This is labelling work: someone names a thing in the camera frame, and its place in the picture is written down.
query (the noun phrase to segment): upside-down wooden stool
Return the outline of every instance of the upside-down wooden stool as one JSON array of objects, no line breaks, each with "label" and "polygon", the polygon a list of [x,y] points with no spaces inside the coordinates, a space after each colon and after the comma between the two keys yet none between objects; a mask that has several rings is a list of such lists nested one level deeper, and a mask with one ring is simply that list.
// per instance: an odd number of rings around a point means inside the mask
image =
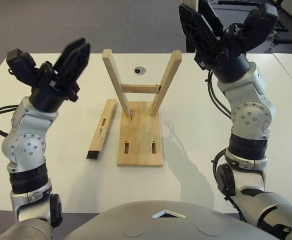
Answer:
[{"label": "upside-down wooden stool", "polygon": [[[111,49],[103,51],[102,59],[122,107],[117,165],[161,167],[158,109],[181,63],[181,52],[175,50],[171,54],[160,85],[121,84]],[[153,102],[127,101],[125,93],[156,95]]]}]

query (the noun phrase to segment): mortise hole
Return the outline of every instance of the mortise hole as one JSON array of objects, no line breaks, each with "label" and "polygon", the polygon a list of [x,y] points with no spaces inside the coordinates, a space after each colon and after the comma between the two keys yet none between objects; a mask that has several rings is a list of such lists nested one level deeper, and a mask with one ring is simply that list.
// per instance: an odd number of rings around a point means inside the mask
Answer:
[{"label": "mortise hole", "polygon": [[129,152],[129,143],[125,142],[125,154],[128,154]]},{"label": "mortise hole", "polygon": [[152,154],[156,154],[156,143],[152,143],[151,144],[151,150],[152,150]]},{"label": "mortise hole", "polygon": [[105,125],[105,122],[106,122],[106,119],[102,119],[102,123],[101,123],[101,126]]}]

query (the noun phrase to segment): gray carpet floor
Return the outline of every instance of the gray carpet floor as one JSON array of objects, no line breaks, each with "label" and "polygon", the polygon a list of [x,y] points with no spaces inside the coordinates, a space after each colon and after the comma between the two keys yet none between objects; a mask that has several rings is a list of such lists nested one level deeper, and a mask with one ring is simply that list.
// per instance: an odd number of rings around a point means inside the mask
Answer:
[{"label": "gray carpet floor", "polygon": [[[186,51],[181,34],[180,0],[0,0],[0,63],[8,51],[60,53],[71,41],[85,37],[91,52],[111,48],[115,53],[170,53]],[[226,25],[241,23],[251,7],[213,5]],[[279,13],[289,28],[282,38],[292,38],[292,20]],[[269,53],[268,39],[252,53]],[[292,53],[292,45],[279,45],[276,53]],[[95,214],[68,213],[55,231],[61,239]],[[13,224],[10,211],[0,211],[0,233]]]}]

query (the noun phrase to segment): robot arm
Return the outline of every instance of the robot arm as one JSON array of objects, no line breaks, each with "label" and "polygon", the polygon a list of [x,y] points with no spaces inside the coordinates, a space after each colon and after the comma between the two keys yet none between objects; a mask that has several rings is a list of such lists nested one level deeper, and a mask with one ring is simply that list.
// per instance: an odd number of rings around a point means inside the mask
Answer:
[{"label": "robot arm", "polygon": [[0,239],[6,239],[7,234],[16,239],[51,239],[52,229],[62,222],[59,196],[51,193],[45,138],[62,102],[78,99],[76,80],[86,67],[89,54],[90,44],[84,38],[68,45],[54,66],[47,61],[35,68],[36,63],[27,52],[16,49],[8,53],[9,72],[30,85],[32,94],[23,98],[14,112],[12,129],[2,144],[2,151],[10,160],[7,169],[17,224]]},{"label": "robot arm", "polygon": [[265,192],[267,129],[275,114],[265,96],[265,82],[246,51],[261,44],[278,20],[276,8],[262,4],[244,24],[224,30],[206,0],[198,9],[179,7],[183,31],[196,48],[195,61],[212,71],[231,106],[231,137],[225,164],[215,176],[218,189],[247,223],[281,240],[292,240],[292,205],[281,196]]}]

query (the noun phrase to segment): wooden board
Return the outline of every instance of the wooden board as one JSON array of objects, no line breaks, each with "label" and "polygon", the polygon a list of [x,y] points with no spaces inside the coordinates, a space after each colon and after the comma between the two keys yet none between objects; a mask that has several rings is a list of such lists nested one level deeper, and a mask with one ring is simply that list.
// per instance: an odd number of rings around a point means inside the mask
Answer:
[{"label": "wooden board", "polygon": [[98,126],[96,128],[94,137],[90,144],[87,158],[88,159],[98,159],[98,154],[101,152],[102,147],[105,143],[105,139],[108,133],[108,129],[117,105],[116,99],[108,99],[102,115],[100,117]]},{"label": "wooden board", "polygon": [[150,116],[152,102],[130,101],[131,115],[121,114],[119,166],[162,166],[159,113]]},{"label": "wooden board", "polygon": [[160,88],[161,85],[121,84],[121,89],[124,93],[157,94]]}]

